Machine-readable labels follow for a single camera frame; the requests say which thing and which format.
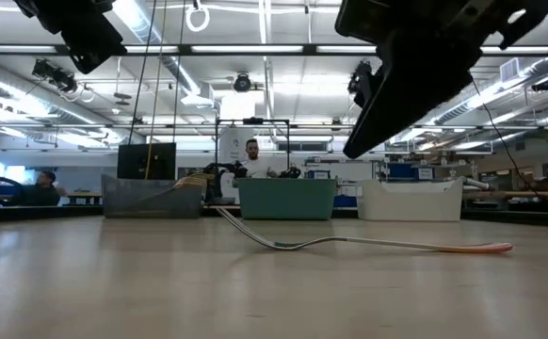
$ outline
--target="white t-shirt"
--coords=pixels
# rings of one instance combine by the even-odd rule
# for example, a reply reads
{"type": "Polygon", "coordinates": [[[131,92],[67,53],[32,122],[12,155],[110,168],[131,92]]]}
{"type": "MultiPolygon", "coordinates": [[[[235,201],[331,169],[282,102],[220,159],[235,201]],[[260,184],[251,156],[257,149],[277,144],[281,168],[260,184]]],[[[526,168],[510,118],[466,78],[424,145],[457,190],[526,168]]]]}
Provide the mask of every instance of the white t-shirt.
{"type": "Polygon", "coordinates": [[[257,158],[255,160],[247,160],[243,167],[247,169],[247,177],[255,179],[267,178],[267,173],[272,171],[272,168],[267,164],[265,159],[257,158]]]}

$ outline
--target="ceiling duct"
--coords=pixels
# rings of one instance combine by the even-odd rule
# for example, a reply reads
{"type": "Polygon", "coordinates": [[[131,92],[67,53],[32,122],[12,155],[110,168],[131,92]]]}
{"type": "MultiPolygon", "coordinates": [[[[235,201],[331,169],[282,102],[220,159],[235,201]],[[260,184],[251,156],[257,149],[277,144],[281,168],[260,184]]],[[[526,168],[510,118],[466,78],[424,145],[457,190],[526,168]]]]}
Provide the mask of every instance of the ceiling duct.
{"type": "MultiPolygon", "coordinates": [[[[163,32],[154,24],[151,26],[151,15],[145,4],[138,0],[119,0],[113,4],[113,11],[121,21],[132,31],[138,41],[150,45],[166,43],[163,40],[163,32]]],[[[171,76],[180,84],[182,90],[188,95],[200,95],[201,88],[190,77],[190,74],[180,66],[174,56],[159,56],[163,66],[171,73],[171,76]]]]}
{"type": "MultiPolygon", "coordinates": [[[[532,62],[528,67],[523,67],[519,73],[519,77],[511,77],[511,80],[508,80],[507,82],[502,82],[500,76],[495,76],[489,82],[488,86],[480,88],[479,91],[482,95],[484,95],[484,92],[487,92],[492,97],[499,98],[503,93],[515,89],[518,86],[533,85],[546,76],[548,76],[548,57],[532,62]]],[[[464,113],[468,113],[479,108],[482,105],[482,102],[485,102],[485,98],[481,99],[479,98],[478,93],[471,92],[471,95],[462,100],[460,104],[455,105],[451,109],[442,113],[440,116],[436,117],[434,122],[438,125],[444,124],[464,113]]]]}
{"type": "MultiPolygon", "coordinates": [[[[0,68],[0,98],[11,99],[21,104],[21,110],[33,116],[32,119],[49,121],[51,123],[87,123],[87,124],[109,124],[113,123],[103,116],[85,109],[80,105],[69,103],[58,95],[32,84],[22,78],[0,68]]],[[[113,129],[122,141],[127,140],[129,131],[124,129],[113,129]]],[[[133,142],[144,142],[144,137],[134,133],[133,142]]]]}

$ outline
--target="teal bin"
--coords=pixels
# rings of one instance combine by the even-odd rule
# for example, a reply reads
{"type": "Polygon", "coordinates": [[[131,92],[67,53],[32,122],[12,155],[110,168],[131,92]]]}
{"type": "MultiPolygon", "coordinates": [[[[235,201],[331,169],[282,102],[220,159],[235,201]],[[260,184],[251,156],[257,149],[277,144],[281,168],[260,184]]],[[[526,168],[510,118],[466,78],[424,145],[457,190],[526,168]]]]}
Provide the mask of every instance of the teal bin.
{"type": "Polygon", "coordinates": [[[328,220],[335,180],[239,179],[240,210],[245,219],[328,220]]]}

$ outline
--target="man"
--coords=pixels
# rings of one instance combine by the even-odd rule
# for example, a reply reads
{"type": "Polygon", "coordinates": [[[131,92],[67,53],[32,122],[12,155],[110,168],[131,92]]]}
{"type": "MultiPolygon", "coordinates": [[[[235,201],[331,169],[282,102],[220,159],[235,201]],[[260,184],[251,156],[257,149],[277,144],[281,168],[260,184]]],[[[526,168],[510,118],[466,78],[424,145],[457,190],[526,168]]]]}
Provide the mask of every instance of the man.
{"type": "Polygon", "coordinates": [[[245,152],[248,161],[243,165],[247,169],[248,178],[276,178],[278,174],[266,162],[264,158],[259,157],[259,145],[256,139],[249,139],[245,144],[245,152]]]}
{"type": "Polygon", "coordinates": [[[20,206],[57,206],[64,189],[56,189],[56,176],[51,171],[42,171],[32,186],[23,186],[22,192],[12,197],[11,202],[20,206]]]}

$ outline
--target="white bin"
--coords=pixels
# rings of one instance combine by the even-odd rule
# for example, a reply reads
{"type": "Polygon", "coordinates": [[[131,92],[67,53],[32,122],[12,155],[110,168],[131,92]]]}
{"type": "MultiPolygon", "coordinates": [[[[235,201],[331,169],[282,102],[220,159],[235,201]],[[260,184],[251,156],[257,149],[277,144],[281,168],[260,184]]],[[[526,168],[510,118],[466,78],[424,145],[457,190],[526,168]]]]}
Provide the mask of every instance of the white bin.
{"type": "Polygon", "coordinates": [[[462,181],[356,184],[358,214],[375,221],[459,221],[462,181]]]}

